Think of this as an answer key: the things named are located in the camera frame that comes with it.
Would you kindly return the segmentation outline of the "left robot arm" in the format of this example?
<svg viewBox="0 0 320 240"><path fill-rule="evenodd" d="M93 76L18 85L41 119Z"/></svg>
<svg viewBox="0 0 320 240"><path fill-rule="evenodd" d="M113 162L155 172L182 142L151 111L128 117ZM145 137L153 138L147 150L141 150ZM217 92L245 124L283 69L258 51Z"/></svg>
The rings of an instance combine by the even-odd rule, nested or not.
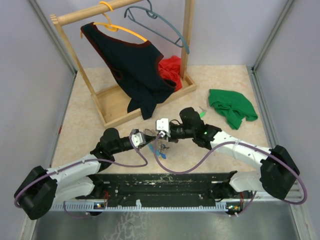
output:
<svg viewBox="0 0 320 240"><path fill-rule="evenodd" d="M116 162L114 155L130 150L139 154L140 148L155 139L138 129L120 137L116 128L108 128L96 147L84 157L60 167L32 168L13 195L14 205L30 220L37 220L55 203L89 195L97 199L103 195L104 186L94 181L94 176L111 165L126 167Z"/></svg>

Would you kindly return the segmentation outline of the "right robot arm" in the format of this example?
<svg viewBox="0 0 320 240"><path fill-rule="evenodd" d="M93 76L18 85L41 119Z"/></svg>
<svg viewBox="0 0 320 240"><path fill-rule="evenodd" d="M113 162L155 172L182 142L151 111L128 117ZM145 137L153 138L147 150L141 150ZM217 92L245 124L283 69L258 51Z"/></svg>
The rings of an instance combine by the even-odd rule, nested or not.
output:
<svg viewBox="0 0 320 240"><path fill-rule="evenodd" d="M204 123L192 107L181 110L179 116L181 122L162 121L169 142L192 139L201 148L228 155L254 168L231 176L223 185L227 197L235 198L244 191L265 191L279 200L287 197L300 171L286 148L261 147L233 137L217 126Z"/></svg>

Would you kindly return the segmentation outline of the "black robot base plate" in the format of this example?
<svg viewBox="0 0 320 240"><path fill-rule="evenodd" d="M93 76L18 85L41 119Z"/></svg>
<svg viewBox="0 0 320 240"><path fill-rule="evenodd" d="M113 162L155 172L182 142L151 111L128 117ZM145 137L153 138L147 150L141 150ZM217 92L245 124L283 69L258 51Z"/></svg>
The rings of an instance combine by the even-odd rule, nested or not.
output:
<svg viewBox="0 0 320 240"><path fill-rule="evenodd" d="M106 200L108 207L214 207L227 199L249 199L252 193L236 191L230 173L169 173L91 175L93 192L81 200Z"/></svg>

